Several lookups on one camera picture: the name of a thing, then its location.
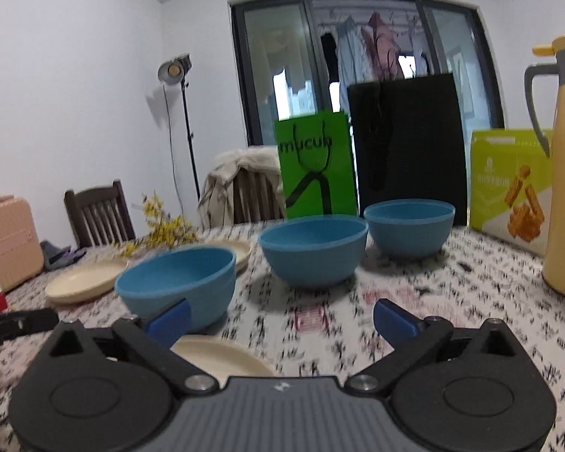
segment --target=green box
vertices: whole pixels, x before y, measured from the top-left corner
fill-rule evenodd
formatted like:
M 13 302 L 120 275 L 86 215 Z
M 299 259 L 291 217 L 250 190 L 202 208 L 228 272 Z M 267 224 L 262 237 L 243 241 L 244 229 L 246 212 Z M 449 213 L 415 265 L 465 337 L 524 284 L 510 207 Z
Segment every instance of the green box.
M 345 113 L 280 120 L 274 132 L 287 217 L 356 215 L 356 174 Z
M 544 255 L 552 181 L 553 163 L 533 130 L 475 131 L 470 227 Z

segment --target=thermos handle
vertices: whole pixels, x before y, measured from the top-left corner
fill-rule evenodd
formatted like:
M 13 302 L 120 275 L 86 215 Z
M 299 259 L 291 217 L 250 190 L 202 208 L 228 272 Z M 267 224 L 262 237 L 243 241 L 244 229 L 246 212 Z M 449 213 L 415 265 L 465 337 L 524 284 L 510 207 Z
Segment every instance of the thermos handle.
M 525 70 L 525 101 L 527 102 L 527 110 L 530 113 L 531 123 L 534 126 L 534 131 L 538 136 L 538 141 L 542 145 L 542 149 L 546 153 L 547 157 L 550 158 L 550 145 L 548 144 L 548 138 L 542 132 L 540 123 L 538 122 L 538 117 L 536 115 L 536 108 L 534 106 L 534 94 L 533 94 L 533 84 L 534 78 L 537 76 L 546 75 L 558 75 L 559 65 L 558 64 L 533 64 Z

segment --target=green shopping bag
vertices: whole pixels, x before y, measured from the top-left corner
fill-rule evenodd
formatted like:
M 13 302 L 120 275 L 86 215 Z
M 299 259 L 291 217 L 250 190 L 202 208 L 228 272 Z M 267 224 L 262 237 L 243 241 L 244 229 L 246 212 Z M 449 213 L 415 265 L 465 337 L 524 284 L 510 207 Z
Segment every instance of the green shopping bag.
M 343 112 L 277 121 L 287 217 L 358 211 L 350 126 Z

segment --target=gray ribbed panel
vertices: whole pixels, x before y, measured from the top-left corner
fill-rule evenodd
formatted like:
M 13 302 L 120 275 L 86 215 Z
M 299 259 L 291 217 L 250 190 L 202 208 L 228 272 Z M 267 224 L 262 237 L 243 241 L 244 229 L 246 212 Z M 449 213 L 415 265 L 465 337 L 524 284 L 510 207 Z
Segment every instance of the gray ribbed panel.
M 290 387 L 279 391 L 276 387 Z M 188 400 L 137 452 L 424 452 L 374 399 L 333 379 L 230 379 L 214 397 Z

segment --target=dining table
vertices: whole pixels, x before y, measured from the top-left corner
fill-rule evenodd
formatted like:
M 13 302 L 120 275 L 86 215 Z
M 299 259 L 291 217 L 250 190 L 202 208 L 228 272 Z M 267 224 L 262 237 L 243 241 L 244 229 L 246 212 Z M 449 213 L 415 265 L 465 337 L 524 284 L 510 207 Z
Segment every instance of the dining table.
M 420 318 L 441 316 L 455 327 L 478 328 L 488 318 L 500 318 L 556 399 L 557 418 L 542 450 L 565 452 L 565 297 L 545 284 L 541 258 L 468 228 L 454 228 L 443 249 L 422 261 L 392 260 L 369 237 L 354 276 L 327 290 L 301 290 L 286 285 L 265 259 L 258 235 L 268 224 L 199 235 L 247 241 L 252 247 L 227 314 L 208 334 L 252 352 L 281 376 L 332 375 L 343 383 L 393 350 L 372 321 L 381 298 Z M 112 246 L 92 248 L 79 263 L 116 256 Z M 9 292 L 9 310 L 50 307 L 46 285 L 65 270 L 43 273 Z M 87 328 L 106 327 L 129 314 L 113 291 L 54 309 L 61 319 L 78 319 Z M 0 452 L 22 450 L 8 421 L 9 397 L 47 337 L 25 336 L 0 347 Z

